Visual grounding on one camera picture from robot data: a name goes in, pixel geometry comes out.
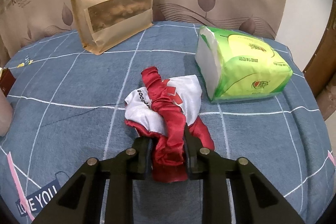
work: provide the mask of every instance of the tissue pack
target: tissue pack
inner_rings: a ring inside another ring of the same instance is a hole
[[[270,45],[248,34],[202,26],[195,56],[211,101],[280,93],[293,71]]]

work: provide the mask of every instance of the bed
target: bed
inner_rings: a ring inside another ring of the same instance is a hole
[[[17,80],[7,97],[14,109],[11,128],[0,138],[0,195],[20,223],[31,220],[18,201],[6,155],[11,152],[36,216],[85,160],[108,159],[132,145],[137,134],[125,125],[124,99],[143,86],[140,73],[149,66],[163,79],[197,75],[199,115],[216,152],[250,159],[306,223],[316,222],[332,197],[335,169],[322,115],[289,49],[264,39],[294,72],[281,94],[213,104],[194,60],[198,29],[156,22],[100,56],[85,51],[72,30],[30,44],[8,62]],[[32,62],[20,67],[25,60]],[[135,181],[133,189],[136,224],[201,223],[200,181],[148,179]]]

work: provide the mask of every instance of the fabric label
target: fabric label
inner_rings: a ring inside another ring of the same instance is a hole
[[[28,205],[33,214],[39,213],[43,207],[54,197],[54,195],[60,190],[61,186],[58,179],[53,180],[46,186],[37,190],[35,193],[26,197]],[[24,206],[21,204],[20,199],[15,202],[16,208],[19,210],[20,216],[24,217],[27,214]]]

